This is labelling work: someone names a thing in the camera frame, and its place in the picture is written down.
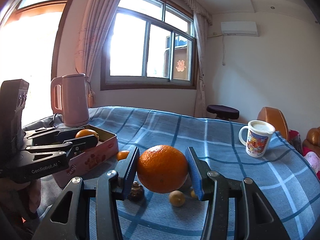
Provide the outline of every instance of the small orange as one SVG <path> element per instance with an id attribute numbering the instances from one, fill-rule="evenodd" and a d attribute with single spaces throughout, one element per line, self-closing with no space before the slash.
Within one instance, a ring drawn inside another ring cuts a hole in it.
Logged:
<path id="1" fill-rule="evenodd" d="M 180 188 L 188 175 L 188 161 L 182 152 L 169 145 L 157 145 L 139 158 L 137 174 L 149 190 L 169 193 Z"/>
<path id="2" fill-rule="evenodd" d="M 120 161 L 120 160 L 123 160 L 123 159 L 126 159 L 128 157 L 128 154 L 129 154 L 130 151 L 120 151 L 117 153 L 117 160 Z"/>
<path id="3" fill-rule="evenodd" d="M 87 136 L 87 135 L 92 135 L 92 134 L 93 134 L 95 137 L 97 137 L 97 138 L 98 138 L 98 141 L 99 141 L 99 135 L 97 134 L 96 131 L 91 130 L 91 129 L 83 129 L 83 130 L 80 130 L 80 131 L 76 134 L 75 138 L 79 138 L 79 137 L 83 137 L 83 136 Z"/>

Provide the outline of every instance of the mug lid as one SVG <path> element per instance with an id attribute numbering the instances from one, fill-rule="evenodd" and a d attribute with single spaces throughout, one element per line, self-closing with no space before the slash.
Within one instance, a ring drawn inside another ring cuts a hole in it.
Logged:
<path id="1" fill-rule="evenodd" d="M 248 125 L 255 132 L 273 134 L 276 131 L 273 125 L 265 121 L 252 120 Z"/>

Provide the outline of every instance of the purple stool seat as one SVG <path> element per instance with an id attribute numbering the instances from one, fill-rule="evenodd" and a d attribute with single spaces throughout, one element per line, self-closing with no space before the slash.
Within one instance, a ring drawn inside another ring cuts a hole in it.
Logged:
<path id="1" fill-rule="evenodd" d="M 208 105 L 207 111 L 212 114 L 217 114 L 217 117 L 221 119 L 235 120 L 239 118 L 239 110 L 229 106 Z"/>

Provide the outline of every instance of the blue plaid tablecloth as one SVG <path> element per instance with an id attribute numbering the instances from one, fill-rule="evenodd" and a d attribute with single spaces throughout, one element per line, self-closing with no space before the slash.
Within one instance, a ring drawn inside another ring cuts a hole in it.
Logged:
<path id="1" fill-rule="evenodd" d="M 306 160 L 276 132 L 263 158 L 245 152 L 238 133 L 243 124 L 193 118 L 155 110 L 107 106 L 90 109 L 90 124 L 117 134 L 119 150 L 137 146 L 146 149 L 171 145 L 181 152 L 192 146 L 199 159 L 226 178 L 254 179 L 283 222 L 292 240 L 303 239 L 320 215 L 320 183 Z M 47 127 L 52 117 L 28 125 L 32 130 Z M 55 123 L 62 127 L 61 117 Z M 116 164 L 114 159 L 87 174 L 98 176 Z M 50 207 L 61 189 L 52 176 L 42 179 L 39 213 Z M 207 202 L 186 193 L 186 203 L 173 207 L 168 194 L 145 189 L 139 203 L 117 201 L 124 239 L 200 239 Z M 95 199 L 90 204 L 91 239 L 96 239 Z M 228 239 L 234 235 L 234 200 L 229 201 Z"/>

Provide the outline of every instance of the pink tin box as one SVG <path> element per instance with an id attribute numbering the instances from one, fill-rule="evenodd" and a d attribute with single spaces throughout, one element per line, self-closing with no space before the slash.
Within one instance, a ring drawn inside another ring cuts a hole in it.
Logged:
<path id="1" fill-rule="evenodd" d="M 84 128 L 96 131 L 99 134 L 99 142 L 96 147 L 73 157 L 69 161 L 68 169 L 53 174 L 59 187 L 65 187 L 73 177 L 86 174 L 119 151 L 116 134 L 92 125 L 85 125 Z"/>

